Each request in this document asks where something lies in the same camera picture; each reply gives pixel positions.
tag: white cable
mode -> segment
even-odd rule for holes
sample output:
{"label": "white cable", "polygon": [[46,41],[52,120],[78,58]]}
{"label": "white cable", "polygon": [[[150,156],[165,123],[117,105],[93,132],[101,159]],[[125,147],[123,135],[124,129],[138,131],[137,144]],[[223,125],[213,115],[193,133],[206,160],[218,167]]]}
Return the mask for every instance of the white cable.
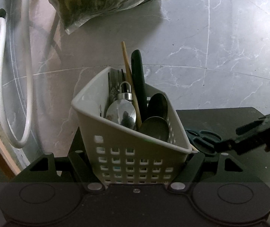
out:
{"label": "white cable", "polygon": [[4,107],[2,94],[2,67],[4,61],[5,41],[6,41],[6,20],[0,17],[0,123],[2,129],[11,145],[15,148],[23,148],[29,138],[32,120],[33,107],[33,76],[32,76],[32,58],[30,45],[30,29],[29,29],[29,0],[22,0],[22,42],[23,54],[26,65],[27,75],[27,114],[24,134],[20,141],[16,138],[8,120]]}

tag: screw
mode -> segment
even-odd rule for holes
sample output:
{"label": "screw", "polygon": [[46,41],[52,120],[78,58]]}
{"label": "screw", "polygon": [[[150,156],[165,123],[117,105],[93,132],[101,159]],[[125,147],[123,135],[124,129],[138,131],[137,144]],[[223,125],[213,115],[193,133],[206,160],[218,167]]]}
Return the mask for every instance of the screw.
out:
{"label": "screw", "polygon": [[90,184],[88,184],[88,189],[100,190],[100,189],[102,189],[102,184],[101,183],[90,183]]}
{"label": "screw", "polygon": [[184,183],[171,183],[171,188],[174,190],[182,190],[185,188],[185,184]]}
{"label": "screw", "polygon": [[133,193],[140,193],[140,189],[133,189]]}

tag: black mount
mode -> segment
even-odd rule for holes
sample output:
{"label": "black mount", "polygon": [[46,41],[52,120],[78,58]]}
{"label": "black mount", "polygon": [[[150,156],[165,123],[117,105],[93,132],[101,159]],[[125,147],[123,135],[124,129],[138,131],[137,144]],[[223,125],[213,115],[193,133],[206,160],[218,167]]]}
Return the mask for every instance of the black mount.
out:
{"label": "black mount", "polygon": [[[101,187],[92,189],[91,183]],[[0,208],[5,226],[12,227],[269,226],[270,189],[227,153],[190,154],[167,188],[110,184],[107,189],[85,152],[62,158],[47,153],[3,189]]]}

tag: utensil holder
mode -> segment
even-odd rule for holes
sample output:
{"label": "utensil holder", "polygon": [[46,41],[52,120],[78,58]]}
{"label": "utensil holder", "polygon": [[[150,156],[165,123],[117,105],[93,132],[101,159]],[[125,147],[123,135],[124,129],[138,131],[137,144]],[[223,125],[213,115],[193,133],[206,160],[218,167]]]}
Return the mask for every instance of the utensil holder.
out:
{"label": "utensil holder", "polygon": [[146,84],[147,96],[162,93],[168,100],[166,119],[170,134],[163,142],[104,118],[109,105],[107,67],[72,100],[94,174],[109,183],[169,183],[181,171],[192,149],[183,125],[169,98]]}

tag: black table surface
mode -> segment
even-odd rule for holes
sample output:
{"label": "black table surface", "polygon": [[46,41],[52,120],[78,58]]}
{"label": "black table surface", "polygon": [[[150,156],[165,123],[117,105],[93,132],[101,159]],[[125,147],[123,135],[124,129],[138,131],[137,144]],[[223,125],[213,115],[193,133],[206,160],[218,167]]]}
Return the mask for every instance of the black table surface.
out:
{"label": "black table surface", "polygon": [[[262,113],[252,107],[177,110],[177,114],[185,129],[212,131],[220,135],[222,139],[235,137],[237,127],[263,116]],[[265,152],[264,146],[242,155],[237,155],[235,151],[229,151],[228,153],[270,187],[270,152]]]}

